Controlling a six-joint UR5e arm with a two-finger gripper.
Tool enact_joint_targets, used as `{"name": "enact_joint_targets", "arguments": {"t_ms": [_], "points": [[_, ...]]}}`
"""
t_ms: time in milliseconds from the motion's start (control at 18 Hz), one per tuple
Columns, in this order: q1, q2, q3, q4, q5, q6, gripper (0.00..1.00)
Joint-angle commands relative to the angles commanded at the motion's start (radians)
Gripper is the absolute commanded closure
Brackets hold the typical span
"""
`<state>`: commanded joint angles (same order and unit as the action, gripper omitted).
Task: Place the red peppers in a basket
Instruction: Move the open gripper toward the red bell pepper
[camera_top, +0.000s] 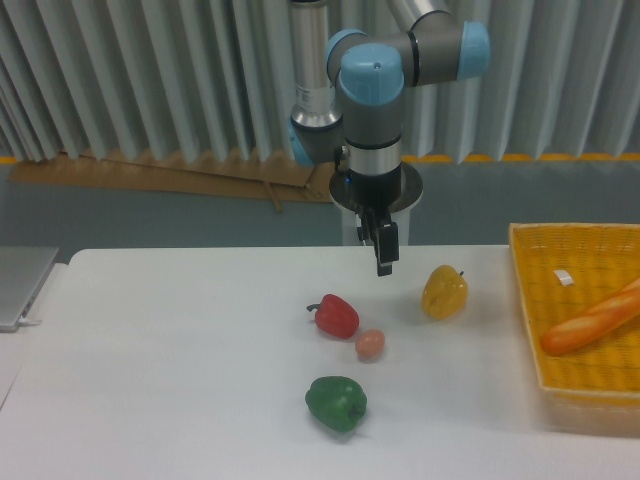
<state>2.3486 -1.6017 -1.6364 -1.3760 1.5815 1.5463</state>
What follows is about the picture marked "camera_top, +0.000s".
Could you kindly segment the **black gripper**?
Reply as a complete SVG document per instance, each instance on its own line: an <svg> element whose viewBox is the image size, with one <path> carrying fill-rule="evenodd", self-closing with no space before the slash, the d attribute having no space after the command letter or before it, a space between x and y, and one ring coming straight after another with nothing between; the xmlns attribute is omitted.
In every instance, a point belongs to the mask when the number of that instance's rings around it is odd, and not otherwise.
<svg viewBox="0 0 640 480"><path fill-rule="evenodd" d="M371 245L369 213L384 213L376 224L377 274L392 274L393 263L399 260L398 225L386 212L401 195L401 167L380 175L366 175L349 170L347 175L348 197L357 206L356 231L363 245Z"/></svg>

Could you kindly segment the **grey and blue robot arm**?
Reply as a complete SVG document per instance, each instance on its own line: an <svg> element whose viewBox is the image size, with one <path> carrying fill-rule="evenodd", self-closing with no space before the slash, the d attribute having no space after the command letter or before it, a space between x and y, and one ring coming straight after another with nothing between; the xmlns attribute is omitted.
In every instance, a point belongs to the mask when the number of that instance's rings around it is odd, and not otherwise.
<svg viewBox="0 0 640 480"><path fill-rule="evenodd" d="M296 100L289 120L295 160L330 164L331 200L343 212L343 239L372 247L377 273L391 274L408 237L407 216L423 182L403 164L406 90L483 75L486 26L458 22L443 1L391 1L399 32L329 32L325 1L288 4Z"/></svg>

